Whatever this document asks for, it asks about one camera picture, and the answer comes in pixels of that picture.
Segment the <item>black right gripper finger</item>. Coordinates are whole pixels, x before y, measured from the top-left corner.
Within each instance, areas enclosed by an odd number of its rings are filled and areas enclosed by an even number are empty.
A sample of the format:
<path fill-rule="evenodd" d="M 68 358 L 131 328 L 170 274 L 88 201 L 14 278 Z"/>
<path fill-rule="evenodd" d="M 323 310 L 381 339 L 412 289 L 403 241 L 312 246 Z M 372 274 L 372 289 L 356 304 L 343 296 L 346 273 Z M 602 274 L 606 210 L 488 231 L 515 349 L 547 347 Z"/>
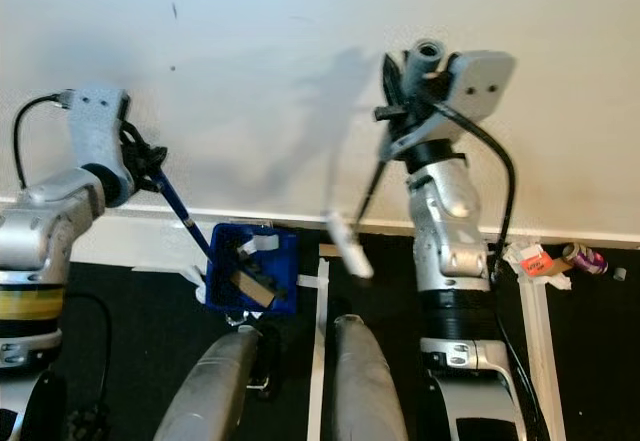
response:
<path fill-rule="evenodd" d="M 381 112 L 402 111 L 406 106 L 402 89 L 401 63 L 393 53 L 385 53 L 381 58 L 381 93 L 385 104 Z"/>

